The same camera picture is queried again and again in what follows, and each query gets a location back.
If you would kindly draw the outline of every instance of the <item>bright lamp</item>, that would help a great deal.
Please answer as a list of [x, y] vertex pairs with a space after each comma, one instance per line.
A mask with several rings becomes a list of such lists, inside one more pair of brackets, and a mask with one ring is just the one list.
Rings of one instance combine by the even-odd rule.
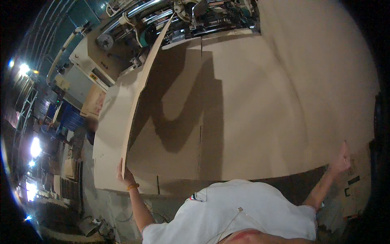
[[29, 201], [34, 201], [34, 198], [38, 192], [37, 185], [33, 183], [26, 182], [26, 190], [27, 190], [27, 199]]
[[34, 139], [32, 140], [30, 152], [31, 156], [33, 156], [34, 158], [38, 157], [42, 152], [42, 148], [39, 146], [39, 139], [37, 137], [34, 137]]
[[26, 75], [26, 73], [30, 71], [30, 67], [27, 64], [21, 64], [19, 71], [23, 75]]

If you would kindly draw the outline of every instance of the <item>hand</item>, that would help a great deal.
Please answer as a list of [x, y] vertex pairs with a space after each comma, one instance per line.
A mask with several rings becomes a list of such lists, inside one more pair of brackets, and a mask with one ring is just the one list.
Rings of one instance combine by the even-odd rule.
[[347, 143], [344, 141], [337, 158], [329, 164], [329, 171], [337, 176], [351, 166], [351, 156], [349, 154]]
[[122, 182], [126, 186], [135, 185], [136, 182], [134, 180], [134, 176], [127, 167], [124, 173], [124, 178], [122, 178], [122, 162], [123, 162], [123, 158], [121, 158], [118, 164], [118, 174], [117, 174], [118, 181]]

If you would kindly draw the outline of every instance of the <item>worker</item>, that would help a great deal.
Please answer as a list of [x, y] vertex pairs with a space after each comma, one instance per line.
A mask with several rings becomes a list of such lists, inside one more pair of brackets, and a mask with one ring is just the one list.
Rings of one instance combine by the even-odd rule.
[[145, 206], [132, 173], [122, 159], [117, 179], [130, 194], [133, 215], [144, 244], [266, 244], [313, 243], [316, 211], [335, 178], [350, 167], [344, 142], [318, 184], [300, 206], [262, 182], [231, 180], [194, 193], [170, 223], [156, 224]]
[[84, 119], [83, 126], [87, 131], [85, 135], [87, 137], [87, 140], [91, 145], [93, 145], [95, 140], [95, 132], [99, 128], [99, 121], [94, 116], [87, 116]]
[[42, 119], [38, 120], [38, 124], [41, 126], [41, 131], [44, 134], [50, 135], [50, 140], [59, 140], [63, 141], [64, 143], [71, 145], [69, 141], [66, 140], [66, 137], [62, 135], [61, 133], [57, 134], [57, 130], [53, 127], [53, 122], [50, 122], [49, 125], [45, 125], [44, 121]]

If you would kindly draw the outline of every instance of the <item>cable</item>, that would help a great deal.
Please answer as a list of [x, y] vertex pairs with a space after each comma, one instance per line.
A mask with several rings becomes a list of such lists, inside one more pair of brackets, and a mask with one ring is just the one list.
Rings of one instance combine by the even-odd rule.
[[141, 42], [140, 42], [140, 40], [138, 39], [137, 28], [135, 27], [134, 24], [132, 24], [132, 23], [129, 21], [129, 19], [127, 18], [127, 15], [126, 15], [125, 13], [122, 14], [122, 17], [124, 18], [124, 20], [126, 21], [127, 24], [131, 25], [131, 26], [134, 28], [134, 31], [135, 31], [135, 39], [137, 40], [138, 45], [140, 45], [140, 47], [142, 47]]
[[166, 221], [167, 223], [170, 222], [170, 221], [169, 221], [169, 218], [168, 218], [168, 216], [167, 216], [166, 214], [163, 213], [163, 215], [161, 215], [160, 213], [153, 211], [153, 210], [152, 210], [152, 207], [151, 207], [149, 204], [147, 204], [147, 203], [145, 202], [145, 200], [144, 200], [144, 204], [147, 206], [147, 208], [149, 209], [149, 211], [151, 211], [151, 212], [154, 213], [154, 214], [159, 215], [159, 216], [160, 216], [161, 218], [163, 218], [164, 221]]
[[131, 212], [131, 215], [130, 215], [130, 217], [128, 219], [118, 220], [118, 221], [123, 223], [123, 222], [127, 222], [127, 221], [131, 220], [132, 218], [133, 218], [133, 212]]

